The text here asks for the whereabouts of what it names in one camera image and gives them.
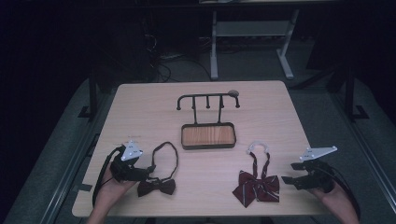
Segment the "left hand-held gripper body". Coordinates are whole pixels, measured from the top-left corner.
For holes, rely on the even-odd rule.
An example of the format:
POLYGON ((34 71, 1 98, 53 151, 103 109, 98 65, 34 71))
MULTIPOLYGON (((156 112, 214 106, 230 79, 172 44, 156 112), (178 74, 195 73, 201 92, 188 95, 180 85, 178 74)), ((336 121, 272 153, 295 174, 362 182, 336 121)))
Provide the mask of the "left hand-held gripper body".
POLYGON ((119 154, 110 165, 110 172, 118 181, 139 181, 140 176, 144 176, 144 169, 136 168, 134 164, 143 155, 139 146, 131 140, 126 146, 117 148, 119 154))

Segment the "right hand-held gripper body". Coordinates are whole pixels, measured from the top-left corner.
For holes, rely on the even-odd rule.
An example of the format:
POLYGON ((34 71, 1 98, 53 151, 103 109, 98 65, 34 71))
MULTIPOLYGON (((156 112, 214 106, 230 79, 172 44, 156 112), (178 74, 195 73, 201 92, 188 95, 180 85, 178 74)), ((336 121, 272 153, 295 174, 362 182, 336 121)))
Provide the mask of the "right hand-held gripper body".
POLYGON ((337 150, 336 146, 332 147, 308 147, 300 157, 303 169, 308 175, 303 177, 300 184, 301 189, 322 189, 324 192, 333 190, 332 178, 334 176, 332 167, 321 161, 320 158, 327 156, 337 150))

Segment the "dark bow tie with strap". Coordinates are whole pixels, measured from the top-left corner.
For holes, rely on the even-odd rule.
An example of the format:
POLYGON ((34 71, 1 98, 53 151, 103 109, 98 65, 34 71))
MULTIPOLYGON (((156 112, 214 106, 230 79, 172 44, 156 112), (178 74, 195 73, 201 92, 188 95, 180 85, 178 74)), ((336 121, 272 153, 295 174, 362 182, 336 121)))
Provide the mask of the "dark bow tie with strap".
POLYGON ((153 149, 151 155, 151 166, 156 167, 155 153, 162 149, 164 146, 170 146, 175 151, 176 165, 172 173, 166 178, 151 177, 149 176, 146 180, 141 181, 137 187, 137 196, 143 197, 148 195, 154 190, 159 190, 161 193, 167 195, 173 195, 176 190, 176 181, 174 179, 174 174, 178 168, 179 156, 177 148, 171 142, 163 142, 159 146, 153 149))

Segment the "red striped bow tie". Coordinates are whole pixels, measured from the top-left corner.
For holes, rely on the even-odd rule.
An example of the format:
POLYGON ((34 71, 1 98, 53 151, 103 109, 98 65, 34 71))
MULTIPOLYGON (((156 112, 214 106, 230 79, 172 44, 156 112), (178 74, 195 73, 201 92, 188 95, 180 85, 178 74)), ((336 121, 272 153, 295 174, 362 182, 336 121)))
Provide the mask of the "red striped bow tie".
POLYGON ((261 141, 254 141, 247 149, 247 154, 253 159, 252 174, 241 170, 238 174, 238 186, 233 190, 233 196, 248 208, 253 201, 262 203, 278 203, 280 184, 277 175, 268 175, 270 164, 269 147, 261 141), (256 147, 262 147, 266 158, 262 172, 258 173, 258 159, 253 153, 256 147))

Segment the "black hook rack wooden tray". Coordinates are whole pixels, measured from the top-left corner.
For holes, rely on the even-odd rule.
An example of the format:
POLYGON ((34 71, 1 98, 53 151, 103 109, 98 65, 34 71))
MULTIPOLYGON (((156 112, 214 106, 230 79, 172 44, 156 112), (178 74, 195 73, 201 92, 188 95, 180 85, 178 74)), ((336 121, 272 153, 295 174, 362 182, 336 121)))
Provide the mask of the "black hook rack wooden tray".
MULTIPOLYGON (((221 115, 224 108, 224 98, 231 97, 223 93, 184 94, 177 99, 177 110, 181 110, 181 102, 191 99, 193 123, 181 126, 181 145, 185 150, 233 148, 236 144, 236 131, 232 122, 222 122, 221 115), (212 98, 218 99, 218 118, 216 122, 199 123, 197 116, 197 99, 205 99, 205 108, 210 109, 212 98)), ((239 108, 239 96, 234 99, 235 107, 239 108)))

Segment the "person's right hand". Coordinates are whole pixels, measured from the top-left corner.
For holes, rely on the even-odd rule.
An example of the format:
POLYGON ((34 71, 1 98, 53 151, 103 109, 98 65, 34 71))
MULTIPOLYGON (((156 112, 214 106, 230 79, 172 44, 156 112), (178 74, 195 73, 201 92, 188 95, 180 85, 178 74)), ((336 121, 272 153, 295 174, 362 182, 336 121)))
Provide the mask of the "person's right hand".
POLYGON ((335 184, 333 189, 327 193, 319 188, 310 189, 309 192, 328 208, 337 208, 350 204, 347 194, 338 184, 335 184))

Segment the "person's left hand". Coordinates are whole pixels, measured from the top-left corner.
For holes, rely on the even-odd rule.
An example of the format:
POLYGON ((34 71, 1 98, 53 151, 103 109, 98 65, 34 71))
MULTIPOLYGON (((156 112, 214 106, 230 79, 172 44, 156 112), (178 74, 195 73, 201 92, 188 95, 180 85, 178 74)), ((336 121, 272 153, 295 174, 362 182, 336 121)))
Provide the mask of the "person's left hand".
POLYGON ((111 208, 134 185, 135 181, 118 182, 109 170, 105 171, 101 188, 99 189, 94 208, 111 208))

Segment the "black metal stand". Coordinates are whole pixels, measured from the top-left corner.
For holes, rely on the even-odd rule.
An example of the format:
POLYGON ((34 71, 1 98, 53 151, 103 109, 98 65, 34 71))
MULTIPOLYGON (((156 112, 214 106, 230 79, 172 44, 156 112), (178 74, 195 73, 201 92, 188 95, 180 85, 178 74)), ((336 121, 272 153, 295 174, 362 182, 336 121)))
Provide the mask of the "black metal stand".
POLYGON ((95 69, 92 68, 89 73, 89 104, 84 105, 78 116, 80 118, 88 119, 92 121, 97 113, 97 87, 96 87, 96 74, 95 69))
POLYGON ((369 116, 361 105, 354 105, 355 78, 351 67, 346 70, 345 113, 351 122, 368 119, 369 116))

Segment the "aluminium frame rail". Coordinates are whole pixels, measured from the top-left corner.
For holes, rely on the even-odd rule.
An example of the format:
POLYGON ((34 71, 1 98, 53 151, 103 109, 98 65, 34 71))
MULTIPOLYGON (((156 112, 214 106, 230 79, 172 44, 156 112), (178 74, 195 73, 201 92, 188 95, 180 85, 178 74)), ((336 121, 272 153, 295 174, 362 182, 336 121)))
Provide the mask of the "aluminium frame rail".
POLYGON ((332 99, 334 106, 337 108, 337 111, 339 112, 342 119, 346 123, 346 126, 348 127, 351 134, 357 141, 361 149, 361 153, 364 155, 364 158, 367 160, 370 170, 373 173, 374 179, 378 183, 378 186, 381 188, 386 200, 389 203, 389 206, 396 214, 396 188, 390 182, 389 177, 386 175, 383 167, 381 166, 377 157, 372 151, 372 148, 370 147, 363 133, 357 126, 357 121, 359 119, 354 119, 352 116, 349 116, 347 114, 347 112, 344 109, 344 102, 339 96, 331 93, 330 97, 332 99))
POLYGON ((85 174, 80 166, 95 136, 101 132, 112 99, 112 95, 102 93, 93 98, 86 94, 75 95, 66 107, 40 163, 46 171, 44 186, 51 187, 51 192, 39 224, 55 223, 75 178, 85 174))

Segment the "white metal desk frame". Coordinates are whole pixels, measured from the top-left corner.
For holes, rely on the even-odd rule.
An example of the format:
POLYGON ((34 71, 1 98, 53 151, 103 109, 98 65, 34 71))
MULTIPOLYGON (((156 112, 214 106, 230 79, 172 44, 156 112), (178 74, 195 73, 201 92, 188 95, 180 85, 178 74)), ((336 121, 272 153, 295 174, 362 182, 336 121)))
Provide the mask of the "white metal desk frame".
POLYGON ((219 19, 218 11, 212 12, 211 51, 210 51, 210 76, 213 80, 219 78, 217 41, 219 37, 257 37, 257 36, 283 36, 281 48, 276 50, 277 58, 283 69, 286 79, 294 79, 290 68, 287 51, 300 10, 294 9, 290 18, 286 20, 258 20, 239 21, 237 19, 223 21, 219 19))

